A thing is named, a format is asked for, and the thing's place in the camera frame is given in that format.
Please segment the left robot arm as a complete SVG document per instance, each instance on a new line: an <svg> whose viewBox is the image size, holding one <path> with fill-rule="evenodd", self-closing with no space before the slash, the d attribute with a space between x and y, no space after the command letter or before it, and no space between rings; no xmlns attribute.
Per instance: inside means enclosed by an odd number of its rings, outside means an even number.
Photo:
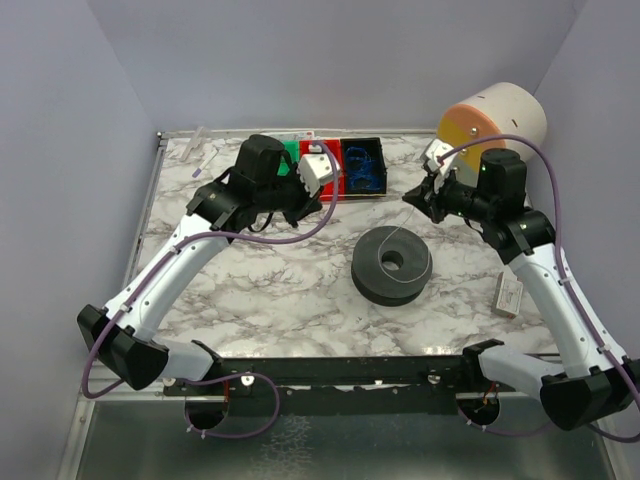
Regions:
<svg viewBox="0 0 640 480"><path fill-rule="evenodd" d="M319 211L324 186L339 174L321 142L292 162L284 144L253 134L235 163L201 185L174 232L157 254L103 307L86 305L77 323L92 359L99 359L134 390L161 378L202 380L214 353L197 342L157 339L163 318L196 274L234 240L260 242L260 214L283 214L296 227Z"/></svg>

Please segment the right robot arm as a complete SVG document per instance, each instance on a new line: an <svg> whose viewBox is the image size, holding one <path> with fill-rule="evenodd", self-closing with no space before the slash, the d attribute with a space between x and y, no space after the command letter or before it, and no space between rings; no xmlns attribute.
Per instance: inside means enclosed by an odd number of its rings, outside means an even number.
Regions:
<svg viewBox="0 0 640 480"><path fill-rule="evenodd" d="M519 154L485 150L474 186L457 180L457 153L451 145L434 140L421 157L426 176L404 201L434 223L447 215L478 223L482 239L533 299L561 358L545 362L491 340L463 352L475 375L538 400L563 430L625 410L638 392L639 363L611 338L590 307L548 217L526 205L527 166Z"/></svg>

